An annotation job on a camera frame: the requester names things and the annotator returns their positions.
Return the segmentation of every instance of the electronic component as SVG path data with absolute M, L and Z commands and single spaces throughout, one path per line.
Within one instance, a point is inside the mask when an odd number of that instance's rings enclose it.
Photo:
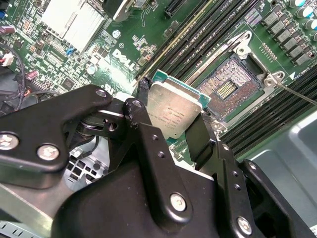
M 307 30 L 317 30 L 317 20 L 310 19 L 310 20 L 306 21 L 305 28 Z
M 70 47 L 69 49 L 67 49 L 66 51 L 66 55 L 70 56 L 75 52 L 75 48 L 74 47 Z
M 39 39 L 38 39 L 38 40 L 35 42 L 35 47 L 36 47 L 37 49 L 39 49 L 39 50 L 42 50 L 43 47 L 44 47 L 44 45 L 45 45 L 45 42 L 42 41 L 42 40 L 39 40 Z
M 298 55 L 300 55 L 301 53 L 303 53 L 304 50 L 301 46 L 296 47 L 295 49 L 293 49 L 289 55 L 294 59 L 296 58 Z
M 134 4 L 134 7 L 141 8 L 144 6 L 144 4 L 147 2 L 147 0 L 137 0 Z
M 16 40 L 16 41 L 14 42 L 14 46 L 16 46 L 17 48 L 20 49 L 20 48 L 23 46 L 23 43 L 24 43 L 24 41 Z
M 39 72 L 34 70 L 32 72 L 27 73 L 25 75 L 25 79 L 29 80 L 29 81 L 32 81 L 32 80 L 36 79 L 38 76 L 39 76 Z
M 138 64 L 140 66 L 144 66 L 145 64 L 147 63 L 147 59 L 145 57 L 141 57 L 139 60 L 138 60 Z
M 98 71 L 98 68 L 96 65 L 92 64 L 90 66 L 87 67 L 87 73 L 89 75 L 94 75 L 96 72 Z
M 42 21 L 53 30 L 47 29 L 48 32 L 58 35 L 83 52 L 102 26 L 104 18 L 85 1 L 52 0 Z
M 294 46 L 297 45 L 297 41 L 292 38 L 290 39 L 288 42 L 286 42 L 284 45 L 283 45 L 283 48 L 286 50 L 286 51 L 289 51 L 291 50 Z
M 210 102 L 207 95 L 158 70 L 149 90 L 148 113 L 165 137 L 179 138 Z
M 3 67 L 7 67 L 7 66 L 10 66 L 12 63 L 13 63 L 13 60 L 14 60 L 14 56 L 13 54 L 11 53 L 8 53 L 8 54 L 5 54 L 2 58 L 3 63 L 1 64 L 1 66 Z
M 314 13 L 314 10 L 310 6 L 304 6 L 298 9 L 297 17 L 298 18 L 309 18 Z
M 275 12 L 270 13 L 264 20 L 264 24 L 266 26 L 270 26 L 271 24 L 273 24 L 276 20 L 278 20 L 278 16 L 276 15 Z
M 290 7 L 301 7 L 304 6 L 306 0 L 290 0 L 289 6 Z
M 177 29 L 178 26 L 179 26 L 179 22 L 173 21 L 171 26 L 167 30 L 164 31 L 163 36 L 165 38 L 169 37 Z
M 166 16 L 172 18 L 186 2 L 187 0 L 173 0 L 165 9 Z
M 300 56 L 297 60 L 295 60 L 295 63 L 297 65 L 302 65 L 303 63 L 305 63 L 306 61 L 308 61 L 310 58 L 307 56 L 307 54 L 303 54 L 302 56 Z
M 279 34 L 278 37 L 276 37 L 276 39 L 278 42 L 283 43 L 290 37 L 291 37 L 291 33 L 289 33 L 288 30 L 285 30 L 281 34 Z
M 69 78 L 65 79 L 64 82 L 61 84 L 61 86 L 67 91 L 70 91 L 74 87 L 74 85 L 75 83 Z
M 278 32 L 280 32 L 281 30 L 284 29 L 284 23 L 279 21 L 277 22 L 274 26 L 272 26 L 270 28 L 270 32 L 273 34 L 273 35 L 276 35 Z
M 218 120 L 223 120 L 261 87 L 243 62 L 232 57 L 207 76 L 197 89 L 211 97 L 208 108 Z
M 0 34 L 13 34 L 15 33 L 14 26 L 0 26 Z

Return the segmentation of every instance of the capacitor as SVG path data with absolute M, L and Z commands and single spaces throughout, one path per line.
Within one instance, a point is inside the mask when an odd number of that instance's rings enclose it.
M 305 23 L 305 28 L 307 30 L 317 30 L 317 20 L 310 19 Z
M 301 7 L 304 6 L 306 0 L 290 0 L 289 6 L 290 7 Z
M 13 34 L 15 33 L 14 26 L 1 26 L 0 27 L 0 34 Z
M 304 6 L 298 9 L 297 17 L 298 18 L 309 18 L 313 14 L 314 10 L 310 6 Z
M 97 72 L 97 70 L 98 70 L 97 66 L 95 66 L 94 64 L 92 64 L 91 66 L 89 66 L 89 67 L 87 68 L 87 73 L 88 73 L 89 75 L 94 75 L 94 74 Z
M 29 80 L 29 81 L 32 81 L 34 80 L 35 78 L 37 78 L 39 76 L 39 72 L 34 70 L 32 72 L 29 72 L 25 75 L 25 79 L 26 80 Z

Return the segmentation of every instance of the chip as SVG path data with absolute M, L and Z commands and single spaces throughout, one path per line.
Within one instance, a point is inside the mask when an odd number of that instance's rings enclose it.
M 75 83 L 71 81 L 69 78 L 65 79 L 65 81 L 62 83 L 62 87 L 67 91 L 70 91 L 74 85 Z

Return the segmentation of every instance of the dimm slot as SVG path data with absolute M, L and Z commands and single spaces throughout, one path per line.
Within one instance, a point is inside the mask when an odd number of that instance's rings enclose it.
M 194 48 L 189 52 L 191 55 L 186 59 L 181 68 L 175 69 L 169 74 L 181 79 L 194 65 L 202 60 L 203 56 L 207 52 L 212 50 L 216 42 L 218 42 L 221 38 L 225 39 L 225 36 L 230 29 L 259 2 L 260 0 L 244 0 L 241 5 L 232 10 L 229 17 L 223 21 L 214 32 L 211 32 L 208 35 L 206 41 L 201 42 L 197 48 Z

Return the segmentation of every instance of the motherboard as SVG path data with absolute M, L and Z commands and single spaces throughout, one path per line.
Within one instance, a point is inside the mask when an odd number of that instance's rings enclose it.
M 132 95 L 160 70 L 211 98 L 220 137 L 317 65 L 314 0 L 12 0 L 1 25 L 39 89 Z M 190 161 L 184 135 L 169 145 Z

